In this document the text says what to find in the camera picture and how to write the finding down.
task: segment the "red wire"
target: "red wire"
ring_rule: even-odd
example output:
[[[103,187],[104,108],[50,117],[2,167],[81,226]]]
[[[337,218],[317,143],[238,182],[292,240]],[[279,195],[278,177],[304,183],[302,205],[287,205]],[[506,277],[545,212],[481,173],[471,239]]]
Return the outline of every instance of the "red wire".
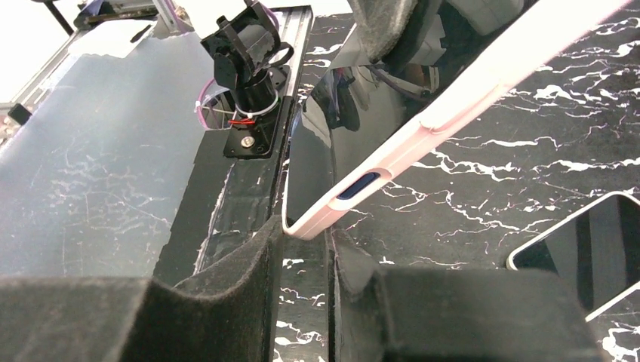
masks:
[[[250,118],[245,118],[240,121],[232,119],[231,121],[229,121],[229,124],[256,124],[256,121]]]

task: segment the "black smartphone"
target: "black smartphone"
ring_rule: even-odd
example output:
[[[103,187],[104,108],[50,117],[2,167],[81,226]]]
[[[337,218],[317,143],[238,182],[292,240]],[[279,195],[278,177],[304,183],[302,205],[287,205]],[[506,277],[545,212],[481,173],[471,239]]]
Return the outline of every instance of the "black smartphone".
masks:
[[[506,265],[556,273],[590,321],[640,289],[640,201],[608,193],[514,250]]]

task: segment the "smartphone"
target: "smartphone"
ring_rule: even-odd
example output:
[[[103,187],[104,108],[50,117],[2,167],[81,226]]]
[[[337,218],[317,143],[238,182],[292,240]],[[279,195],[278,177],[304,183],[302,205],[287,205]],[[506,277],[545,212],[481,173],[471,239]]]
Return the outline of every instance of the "smartphone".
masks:
[[[329,70],[291,127],[285,232],[314,238],[627,2],[450,0],[414,63]]]
[[[556,273],[590,321],[640,290],[640,201],[606,194],[514,250],[506,266]]]

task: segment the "black phone screen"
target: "black phone screen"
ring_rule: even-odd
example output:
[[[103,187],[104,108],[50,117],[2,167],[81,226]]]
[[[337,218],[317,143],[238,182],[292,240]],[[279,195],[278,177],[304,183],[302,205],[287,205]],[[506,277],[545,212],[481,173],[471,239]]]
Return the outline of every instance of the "black phone screen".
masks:
[[[640,206],[612,195],[513,256],[556,273],[590,313],[640,281]]]

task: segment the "black mount plate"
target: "black mount plate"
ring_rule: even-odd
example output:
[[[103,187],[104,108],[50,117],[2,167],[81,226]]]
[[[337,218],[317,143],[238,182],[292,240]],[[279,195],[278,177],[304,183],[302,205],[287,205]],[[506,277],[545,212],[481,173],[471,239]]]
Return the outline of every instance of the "black mount plate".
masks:
[[[283,116],[287,116],[281,115],[281,113],[286,112],[287,109],[282,107],[282,99],[285,96],[289,67],[280,66],[271,68],[269,71],[271,72],[271,82],[280,97],[278,105],[270,113],[256,117],[256,124],[234,124],[229,129],[229,137],[224,145],[223,154],[225,157],[242,159],[271,157],[279,120]],[[254,140],[249,147],[242,145],[242,140],[247,139],[246,137],[251,137]]]

